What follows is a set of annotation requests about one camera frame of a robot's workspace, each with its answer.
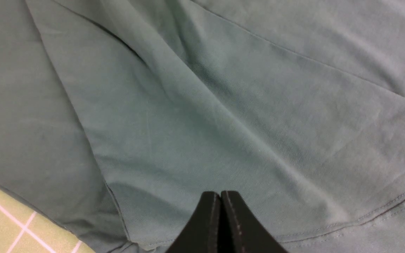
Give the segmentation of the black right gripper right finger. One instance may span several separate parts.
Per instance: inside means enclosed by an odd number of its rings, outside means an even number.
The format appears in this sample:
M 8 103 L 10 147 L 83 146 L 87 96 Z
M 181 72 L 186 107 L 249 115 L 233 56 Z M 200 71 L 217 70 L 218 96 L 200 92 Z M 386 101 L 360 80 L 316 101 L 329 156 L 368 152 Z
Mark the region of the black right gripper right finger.
M 227 214 L 235 253 L 286 253 L 265 229 L 237 191 L 223 191 L 221 199 Z

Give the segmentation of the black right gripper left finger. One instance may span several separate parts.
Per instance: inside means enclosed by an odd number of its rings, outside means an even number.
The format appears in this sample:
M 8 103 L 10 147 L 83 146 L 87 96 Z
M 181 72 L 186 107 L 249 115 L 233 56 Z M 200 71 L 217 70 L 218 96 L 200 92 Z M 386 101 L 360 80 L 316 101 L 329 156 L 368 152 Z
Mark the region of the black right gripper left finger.
M 205 191 L 168 253 L 217 253 L 221 201 L 219 194 Z

